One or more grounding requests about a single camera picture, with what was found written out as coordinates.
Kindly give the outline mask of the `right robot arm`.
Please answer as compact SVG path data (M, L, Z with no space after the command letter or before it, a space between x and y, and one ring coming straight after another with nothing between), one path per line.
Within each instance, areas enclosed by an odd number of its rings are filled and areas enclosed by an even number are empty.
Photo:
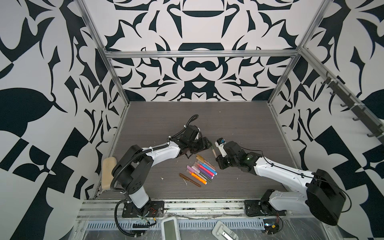
M330 226L338 224L344 204L350 197L326 171L291 168L266 158L260 150L245 149L222 138L215 145L220 151L216 158L220 169L235 167L245 173L272 179L290 189L288 192L268 189L260 200L247 202L247 216L277 216L294 211L311 214Z

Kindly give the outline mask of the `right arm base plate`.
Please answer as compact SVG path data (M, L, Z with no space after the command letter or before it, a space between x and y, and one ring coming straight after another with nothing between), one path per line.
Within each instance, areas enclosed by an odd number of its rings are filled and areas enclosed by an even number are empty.
M245 213L248 217L259 216L285 216L286 211L278 211L267 201L262 200L245 200Z

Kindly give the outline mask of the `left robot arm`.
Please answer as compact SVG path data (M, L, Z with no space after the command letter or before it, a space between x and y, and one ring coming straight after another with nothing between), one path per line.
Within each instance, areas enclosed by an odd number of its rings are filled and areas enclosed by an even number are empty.
M153 166L181 156L189 158L188 154L197 154L212 146L208 138L203 137L200 128L192 125L198 117L193 115L183 129L169 136L164 144L148 148L131 146L113 168L110 188L121 192L137 209L148 206L150 197L144 183Z

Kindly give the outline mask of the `blue highlighter marker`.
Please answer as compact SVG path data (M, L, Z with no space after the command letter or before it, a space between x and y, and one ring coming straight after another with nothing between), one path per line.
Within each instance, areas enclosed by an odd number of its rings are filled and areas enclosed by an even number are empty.
M201 166L201 169L203 169L203 170L206 171L206 172L209 172L210 175L212 175L212 176L216 176L216 175L217 175L217 172L216 172L216 171L214 171L213 169L209 168L209 167L206 166L205 164L201 164L201 163L200 163L200 166Z

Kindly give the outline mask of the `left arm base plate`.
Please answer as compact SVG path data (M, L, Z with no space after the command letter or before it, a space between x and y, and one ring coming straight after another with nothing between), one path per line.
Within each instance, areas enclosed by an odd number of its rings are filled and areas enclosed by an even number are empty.
M142 208L138 208L133 202L124 203L123 218L149 217L161 215L164 211L164 201L149 200Z

